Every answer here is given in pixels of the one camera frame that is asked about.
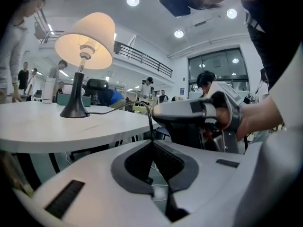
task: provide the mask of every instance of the teal box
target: teal box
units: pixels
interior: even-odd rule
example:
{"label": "teal box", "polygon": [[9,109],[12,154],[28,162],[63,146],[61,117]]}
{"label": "teal box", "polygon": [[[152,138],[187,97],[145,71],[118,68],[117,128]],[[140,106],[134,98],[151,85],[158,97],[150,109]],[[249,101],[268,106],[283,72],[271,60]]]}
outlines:
{"label": "teal box", "polygon": [[[64,106],[67,105],[67,103],[70,99],[70,96],[71,95],[69,95],[69,94],[58,93],[57,104],[64,105]],[[83,101],[84,107],[90,107],[90,96],[83,96],[82,101]]]}

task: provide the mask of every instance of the lampshade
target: lampshade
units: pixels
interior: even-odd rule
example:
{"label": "lampshade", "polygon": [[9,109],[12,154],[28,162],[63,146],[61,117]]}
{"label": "lampshade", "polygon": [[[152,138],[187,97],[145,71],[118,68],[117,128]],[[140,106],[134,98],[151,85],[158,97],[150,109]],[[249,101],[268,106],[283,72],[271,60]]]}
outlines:
{"label": "lampshade", "polygon": [[75,23],[56,41],[55,50],[68,63],[80,66],[80,46],[90,42],[95,53],[85,62],[87,69],[103,69],[113,62],[115,23],[104,13],[92,13]]}

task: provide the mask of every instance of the lamp cord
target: lamp cord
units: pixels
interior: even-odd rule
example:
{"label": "lamp cord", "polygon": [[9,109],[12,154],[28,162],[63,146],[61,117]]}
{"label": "lamp cord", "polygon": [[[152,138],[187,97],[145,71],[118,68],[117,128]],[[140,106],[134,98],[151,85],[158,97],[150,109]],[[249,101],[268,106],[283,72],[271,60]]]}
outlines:
{"label": "lamp cord", "polygon": [[142,105],[146,108],[147,114],[148,114],[148,115],[147,115],[147,116],[148,116],[148,122],[149,122],[149,125],[150,125],[151,140],[153,141],[154,138],[153,138],[152,115],[151,115],[150,109],[148,108],[148,106],[147,106],[146,103],[138,102],[138,101],[133,101],[133,102],[128,102],[128,103],[122,105],[121,107],[118,107],[118,108],[116,108],[116,109],[114,109],[114,110],[111,110],[111,111],[108,111],[108,112],[106,112],[106,113],[94,113],[94,112],[90,113],[90,112],[89,112],[88,114],[105,115],[105,114],[109,114],[109,113],[111,113],[111,112],[113,112],[113,111],[119,110],[119,109],[121,109],[121,108],[124,108],[125,106],[132,105],[132,104],[142,104]]}

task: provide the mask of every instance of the table lamp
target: table lamp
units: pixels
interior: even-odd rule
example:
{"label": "table lamp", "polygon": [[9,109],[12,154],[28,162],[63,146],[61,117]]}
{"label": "table lamp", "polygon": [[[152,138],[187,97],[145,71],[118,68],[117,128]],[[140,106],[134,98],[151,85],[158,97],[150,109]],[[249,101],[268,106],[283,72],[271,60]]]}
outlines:
{"label": "table lamp", "polygon": [[84,118],[85,109],[81,89],[83,69],[99,70],[109,67],[113,61],[115,23],[104,13],[92,13],[75,23],[56,41],[55,50],[68,63],[78,66],[75,72],[71,97],[60,116]]}

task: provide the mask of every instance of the black lamp base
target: black lamp base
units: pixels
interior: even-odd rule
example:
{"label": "black lamp base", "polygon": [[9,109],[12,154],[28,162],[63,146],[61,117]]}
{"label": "black lamp base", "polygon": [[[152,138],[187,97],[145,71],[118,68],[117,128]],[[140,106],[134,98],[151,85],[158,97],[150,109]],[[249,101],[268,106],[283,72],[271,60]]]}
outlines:
{"label": "black lamp base", "polygon": [[86,108],[82,102],[82,83],[84,74],[82,72],[75,72],[74,81],[71,90],[71,97],[68,104],[65,106],[60,116],[63,118],[85,118],[89,116]]}

